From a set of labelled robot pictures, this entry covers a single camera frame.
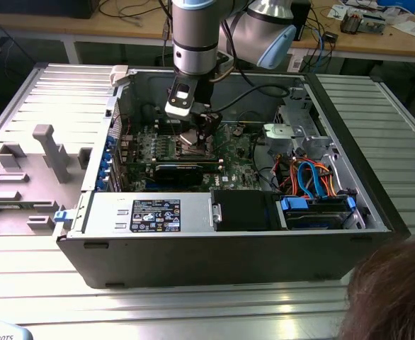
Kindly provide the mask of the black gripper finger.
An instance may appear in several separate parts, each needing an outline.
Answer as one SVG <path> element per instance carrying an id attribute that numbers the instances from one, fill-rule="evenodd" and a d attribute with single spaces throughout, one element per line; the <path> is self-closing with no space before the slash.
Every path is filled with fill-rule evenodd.
<path id="1" fill-rule="evenodd" d="M 209 137 L 209 117 L 208 115 L 201 113 L 194 115 L 193 122 L 195 124 L 195 131 L 197 136 L 197 145 L 203 145 L 206 139 Z"/>
<path id="2" fill-rule="evenodd" d="M 212 136 L 215 134 L 221 122 L 222 122 L 221 113 L 211 113 L 209 115 L 209 136 Z"/>

